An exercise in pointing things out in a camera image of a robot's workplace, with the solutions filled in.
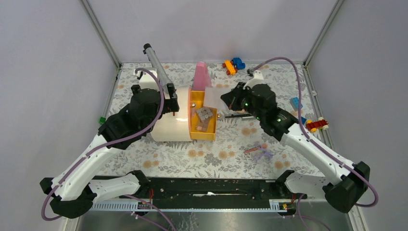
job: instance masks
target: white wall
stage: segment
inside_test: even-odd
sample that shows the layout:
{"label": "white wall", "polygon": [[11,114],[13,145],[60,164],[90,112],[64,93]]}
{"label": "white wall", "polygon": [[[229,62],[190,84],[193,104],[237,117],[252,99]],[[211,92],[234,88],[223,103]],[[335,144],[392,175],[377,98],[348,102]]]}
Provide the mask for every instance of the white wall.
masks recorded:
{"label": "white wall", "polygon": [[0,230],[54,231],[39,182],[91,141],[115,67],[78,0],[2,1],[0,20]]}
{"label": "white wall", "polygon": [[336,0],[90,0],[121,62],[304,60]]}
{"label": "white wall", "polygon": [[407,9],[408,1],[345,1],[310,65],[336,150],[371,167],[380,201],[363,210],[370,231],[408,226]]}

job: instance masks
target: metal floor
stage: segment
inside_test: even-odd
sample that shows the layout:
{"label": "metal floor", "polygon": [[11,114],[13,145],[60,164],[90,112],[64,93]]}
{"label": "metal floor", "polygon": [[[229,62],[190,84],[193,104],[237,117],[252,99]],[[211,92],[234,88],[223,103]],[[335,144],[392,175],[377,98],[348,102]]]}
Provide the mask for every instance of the metal floor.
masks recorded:
{"label": "metal floor", "polygon": [[[318,218],[332,231],[353,230],[349,216],[332,208],[326,202],[301,202],[302,215]],[[305,231],[300,218],[282,219],[277,213],[257,212],[171,212],[166,215],[178,231]],[[171,231],[166,220],[157,212],[146,218]],[[310,230],[327,229],[313,221],[305,220]],[[78,222],[76,231],[160,231],[160,228],[130,215],[129,212],[90,211]]]}

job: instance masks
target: pink toy piece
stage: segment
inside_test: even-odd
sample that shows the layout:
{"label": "pink toy piece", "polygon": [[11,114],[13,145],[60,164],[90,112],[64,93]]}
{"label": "pink toy piece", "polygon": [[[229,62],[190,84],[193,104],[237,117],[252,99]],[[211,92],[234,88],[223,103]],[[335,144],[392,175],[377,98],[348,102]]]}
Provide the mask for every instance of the pink toy piece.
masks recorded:
{"label": "pink toy piece", "polygon": [[206,87],[212,87],[208,68],[205,62],[198,62],[195,67],[192,90],[205,91]]}

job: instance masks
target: yellow lego piece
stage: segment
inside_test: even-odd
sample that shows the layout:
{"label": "yellow lego piece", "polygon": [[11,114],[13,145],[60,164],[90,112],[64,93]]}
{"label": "yellow lego piece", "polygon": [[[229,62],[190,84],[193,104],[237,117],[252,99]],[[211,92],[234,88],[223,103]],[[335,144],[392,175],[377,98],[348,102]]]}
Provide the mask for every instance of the yellow lego piece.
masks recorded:
{"label": "yellow lego piece", "polygon": [[230,60],[226,60],[222,64],[222,67],[227,69],[227,75],[234,75],[237,73],[237,69],[234,68]]}

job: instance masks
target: purple toy piece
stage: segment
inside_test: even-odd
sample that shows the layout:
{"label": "purple toy piece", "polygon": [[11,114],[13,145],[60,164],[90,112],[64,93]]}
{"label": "purple toy piece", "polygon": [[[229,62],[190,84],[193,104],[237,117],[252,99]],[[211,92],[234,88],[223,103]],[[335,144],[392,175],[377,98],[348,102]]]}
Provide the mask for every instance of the purple toy piece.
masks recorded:
{"label": "purple toy piece", "polygon": [[267,149],[265,149],[265,148],[262,148],[261,146],[256,146],[256,148],[259,149],[259,150],[261,150],[262,153],[261,153],[261,154],[256,154],[256,155],[254,155],[253,160],[258,161],[258,160],[260,160],[263,156],[266,156],[266,158],[267,158],[268,160],[271,160],[271,158],[273,157],[273,154],[272,154],[269,150],[267,150]]}

